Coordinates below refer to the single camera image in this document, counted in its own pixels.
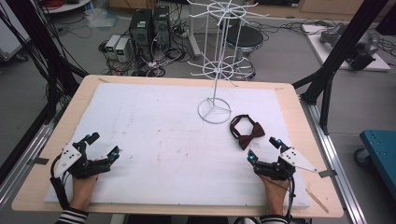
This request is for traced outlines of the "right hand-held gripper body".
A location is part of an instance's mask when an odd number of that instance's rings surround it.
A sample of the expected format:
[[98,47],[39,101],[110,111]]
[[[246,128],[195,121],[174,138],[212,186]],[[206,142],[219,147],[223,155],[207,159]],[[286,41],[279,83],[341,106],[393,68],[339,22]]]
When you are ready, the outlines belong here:
[[273,180],[287,180],[293,177],[296,168],[315,173],[318,169],[295,147],[282,152],[275,162],[260,161],[254,156],[254,173],[268,176]]

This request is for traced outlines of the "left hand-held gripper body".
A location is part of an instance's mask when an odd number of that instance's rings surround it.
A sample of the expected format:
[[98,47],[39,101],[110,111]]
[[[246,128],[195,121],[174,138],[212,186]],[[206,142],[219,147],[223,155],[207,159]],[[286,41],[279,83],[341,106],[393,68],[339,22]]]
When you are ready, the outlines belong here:
[[112,164],[112,156],[93,161],[87,158],[86,147],[90,142],[80,141],[67,145],[60,154],[53,176],[60,177],[65,172],[75,178],[87,178],[108,172]]

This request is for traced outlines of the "dark red bow tie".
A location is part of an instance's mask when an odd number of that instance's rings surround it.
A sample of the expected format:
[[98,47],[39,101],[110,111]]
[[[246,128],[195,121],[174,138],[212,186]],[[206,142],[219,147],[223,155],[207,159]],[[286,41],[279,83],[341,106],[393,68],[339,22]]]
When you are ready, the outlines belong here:
[[238,115],[230,123],[230,132],[238,145],[245,150],[254,138],[265,136],[265,131],[259,122],[249,115]]

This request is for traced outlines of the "white wire display rack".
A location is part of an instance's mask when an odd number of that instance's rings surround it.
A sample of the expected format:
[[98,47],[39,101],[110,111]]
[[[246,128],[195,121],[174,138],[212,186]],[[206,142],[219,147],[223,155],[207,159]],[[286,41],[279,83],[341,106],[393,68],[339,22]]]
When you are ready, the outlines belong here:
[[214,81],[212,88],[213,94],[204,99],[197,106],[199,117],[205,122],[211,124],[221,124],[226,122],[232,115],[232,108],[229,103],[217,96],[218,82],[220,80],[230,81],[234,76],[241,78],[250,78],[255,76],[254,65],[247,57],[242,57],[240,61],[236,60],[236,50],[226,44],[228,29],[235,25],[246,25],[252,27],[252,23],[246,19],[246,16],[260,17],[261,14],[249,12],[251,5],[249,0],[243,4],[234,3],[233,0],[217,1],[210,0],[207,4],[188,2],[192,6],[203,7],[204,11],[191,15],[191,18],[206,16],[205,36],[208,36],[209,19],[217,20],[217,37],[215,52],[213,56],[207,56],[206,48],[201,52],[203,62],[201,64],[191,63],[190,65],[199,67],[202,72],[192,74],[195,77],[204,76]]

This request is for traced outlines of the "person's left hand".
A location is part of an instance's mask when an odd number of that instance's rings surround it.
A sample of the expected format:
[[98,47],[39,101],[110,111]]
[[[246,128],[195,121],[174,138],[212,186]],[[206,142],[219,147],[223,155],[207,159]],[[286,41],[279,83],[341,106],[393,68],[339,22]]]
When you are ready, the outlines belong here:
[[86,211],[92,200],[92,192],[96,185],[98,176],[88,178],[73,178],[73,199],[70,206],[74,209]]

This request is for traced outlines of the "person's right hand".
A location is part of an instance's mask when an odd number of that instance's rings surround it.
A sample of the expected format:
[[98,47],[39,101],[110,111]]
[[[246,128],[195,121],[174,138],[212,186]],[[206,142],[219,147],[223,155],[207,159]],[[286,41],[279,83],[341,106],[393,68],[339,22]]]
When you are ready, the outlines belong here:
[[265,187],[265,195],[269,213],[272,215],[284,215],[284,200],[290,183],[288,180],[272,180],[270,177],[260,175]]

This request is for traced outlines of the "light wooden table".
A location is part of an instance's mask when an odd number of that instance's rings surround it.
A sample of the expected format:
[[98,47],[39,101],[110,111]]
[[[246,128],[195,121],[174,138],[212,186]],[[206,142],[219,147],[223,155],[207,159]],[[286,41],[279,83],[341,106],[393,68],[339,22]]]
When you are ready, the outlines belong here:
[[[87,109],[96,88],[102,83],[144,84],[183,87],[212,88],[213,80],[170,77],[116,77],[90,75],[85,77],[69,106],[66,108],[58,125],[42,150],[45,160],[35,165],[26,177],[12,207],[16,211],[56,212],[61,206],[50,184],[50,167],[56,163],[59,155],[67,145],[76,143],[72,137]],[[343,209],[329,178],[320,176],[325,169],[318,145],[308,124],[295,89],[288,83],[252,82],[221,80],[218,88],[231,88],[240,85],[246,88],[274,90],[280,104],[291,143],[289,147],[299,150],[318,170],[313,173],[298,170],[295,175],[295,198],[287,207],[296,217],[340,217]],[[313,192],[329,209],[326,214],[306,193]],[[91,211],[94,213],[154,214],[154,215],[192,215],[192,216],[232,216],[258,217],[267,210],[266,200],[263,206],[220,206],[220,205],[157,205],[128,203],[96,203],[92,200]]]

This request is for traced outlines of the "wooden stick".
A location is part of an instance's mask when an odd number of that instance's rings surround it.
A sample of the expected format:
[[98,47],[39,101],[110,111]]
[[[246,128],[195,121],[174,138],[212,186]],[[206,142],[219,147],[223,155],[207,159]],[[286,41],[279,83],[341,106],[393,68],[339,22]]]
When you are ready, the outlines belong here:
[[305,189],[306,193],[312,198],[312,200],[326,213],[329,214],[329,209],[321,202],[321,200],[309,189]]

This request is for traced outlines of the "striped right sleeve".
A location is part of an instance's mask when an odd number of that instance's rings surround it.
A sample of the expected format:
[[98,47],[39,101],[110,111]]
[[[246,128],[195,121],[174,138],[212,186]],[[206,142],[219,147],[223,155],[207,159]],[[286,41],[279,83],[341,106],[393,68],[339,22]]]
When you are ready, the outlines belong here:
[[261,224],[289,224],[289,220],[281,215],[266,215],[260,217]]

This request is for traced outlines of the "striped sleeve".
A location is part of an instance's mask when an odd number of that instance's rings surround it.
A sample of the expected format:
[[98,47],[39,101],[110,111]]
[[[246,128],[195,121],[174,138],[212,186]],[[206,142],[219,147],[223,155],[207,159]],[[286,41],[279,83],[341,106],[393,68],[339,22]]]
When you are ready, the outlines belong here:
[[88,216],[88,212],[70,207],[62,211],[54,224],[86,224]]
[[289,220],[281,215],[266,215],[260,217],[261,224],[289,224]]

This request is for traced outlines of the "striped left sleeve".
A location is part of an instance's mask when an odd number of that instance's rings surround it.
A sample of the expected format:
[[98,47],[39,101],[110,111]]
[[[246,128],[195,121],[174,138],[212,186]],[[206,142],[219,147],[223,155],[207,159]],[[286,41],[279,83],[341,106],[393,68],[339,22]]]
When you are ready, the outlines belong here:
[[62,211],[54,224],[86,224],[88,216],[88,212],[70,207]]

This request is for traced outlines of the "white foam mat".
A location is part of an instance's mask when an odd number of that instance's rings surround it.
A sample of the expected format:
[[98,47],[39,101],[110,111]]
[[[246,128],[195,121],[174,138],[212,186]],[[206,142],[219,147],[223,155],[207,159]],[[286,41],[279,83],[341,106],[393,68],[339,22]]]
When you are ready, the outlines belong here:
[[260,123],[265,136],[249,149],[263,161],[276,161],[279,151],[269,139],[291,143],[274,90],[218,88],[232,108],[224,123],[202,120],[197,106],[212,93],[209,86],[183,87],[102,83],[72,137],[100,137],[87,148],[102,159],[115,146],[120,157],[99,176],[96,203],[157,205],[263,206],[263,184],[233,138],[229,126],[237,115]]

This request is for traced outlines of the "blue cart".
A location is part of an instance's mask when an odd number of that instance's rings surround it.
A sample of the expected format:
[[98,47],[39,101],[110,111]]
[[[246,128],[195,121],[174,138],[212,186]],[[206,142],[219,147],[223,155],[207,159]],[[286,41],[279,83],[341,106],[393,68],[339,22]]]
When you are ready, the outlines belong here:
[[396,131],[365,130],[360,139],[364,148],[355,151],[355,162],[361,167],[373,163],[396,201]]

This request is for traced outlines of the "white power supply unit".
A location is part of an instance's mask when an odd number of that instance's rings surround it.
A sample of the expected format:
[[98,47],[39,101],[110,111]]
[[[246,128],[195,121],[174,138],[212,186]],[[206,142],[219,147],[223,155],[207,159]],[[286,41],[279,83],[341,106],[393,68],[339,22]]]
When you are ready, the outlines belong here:
[[126,37],[122,37],[118,45],[115,48],[117,59],[120,63],[127,63],[130,59],[130,46],[129,46],[129,39]]
[[106,56],[108,59],[111,60],[117,59],[116,46],[118,45],[119,40],[120,40],[120,35],[113,35],[107,41],[105,48],[106,48]]

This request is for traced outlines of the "black round stool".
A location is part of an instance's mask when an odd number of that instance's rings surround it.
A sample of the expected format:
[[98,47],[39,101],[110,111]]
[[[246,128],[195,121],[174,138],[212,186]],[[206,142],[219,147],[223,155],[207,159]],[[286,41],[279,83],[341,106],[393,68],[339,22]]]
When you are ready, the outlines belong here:
[[226,44],[236,50],[236,60],[240,61],[244,53],[250,53],[262,46],[263,35],[255,28],[235,25],[228,29]]

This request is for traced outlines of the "black computer tower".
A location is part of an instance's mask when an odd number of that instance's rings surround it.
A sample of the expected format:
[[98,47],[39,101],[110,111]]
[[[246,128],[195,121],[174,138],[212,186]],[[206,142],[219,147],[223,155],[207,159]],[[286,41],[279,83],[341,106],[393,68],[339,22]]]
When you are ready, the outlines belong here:
[[170,47],[169,6],[156,6],[153,11],[154,39],[160,49]]
[[151,62],[150,47],[153,40],[153,21],[150,9],[139,8],[134,12],[129,25],[129,33],[136,59],[140,62]]

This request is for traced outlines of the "white board with devices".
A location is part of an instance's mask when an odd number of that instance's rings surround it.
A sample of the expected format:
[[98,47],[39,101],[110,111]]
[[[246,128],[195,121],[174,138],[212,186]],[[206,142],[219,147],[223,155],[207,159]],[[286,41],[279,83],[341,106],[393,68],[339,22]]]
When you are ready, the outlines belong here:
[[387,71],[390,67],[376,54],[377,40],[364,32],[354,36],[353,29],[339,23],[334,27],[303,25],[311,46],[321,63],[340,56],[341,69],[354,71]]

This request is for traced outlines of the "black metal frame post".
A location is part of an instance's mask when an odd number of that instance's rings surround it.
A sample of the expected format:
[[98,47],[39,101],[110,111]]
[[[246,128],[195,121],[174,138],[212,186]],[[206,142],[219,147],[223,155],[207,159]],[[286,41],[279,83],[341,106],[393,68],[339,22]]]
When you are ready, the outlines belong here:
[[[389,0],[364,0],[356,14],[350,21],[348,27],[353,29],[354,36],[358,32],[366,32],[369,26],[374,22],[380,11],[384,8]],[[308,89],[301,94],[301,99],[309,105],[314,105],[317,99],[322,95],[319,127],[328,135],[328,116],[332,94],[332,81],[340,65],[344,62],[340,56],[335,57],[324,63],[316,72],[302,78],[292,84],[294,89],[298,89],[309,84]]]
[[79,84],[75,76],[86,77],[89,73],[78,63],[73,65],[68,61],[64,54],[66,49],[59,36],[55,35],[63,51],[58,50],[50,35],[54,26],[48,26],[44,23],[44,17],[40,15],[31,0],[6,0],[6,3],[30,37],[30,42],[27,42],[11,23],[3,11],[2,4],[0,4],[0,20],[16,36],[33,59],[39,74],[47,81],[46,97],[48,103],[44,115],[45,121],[49,122],[57,114],[57,105],[66,108],[76,93]]

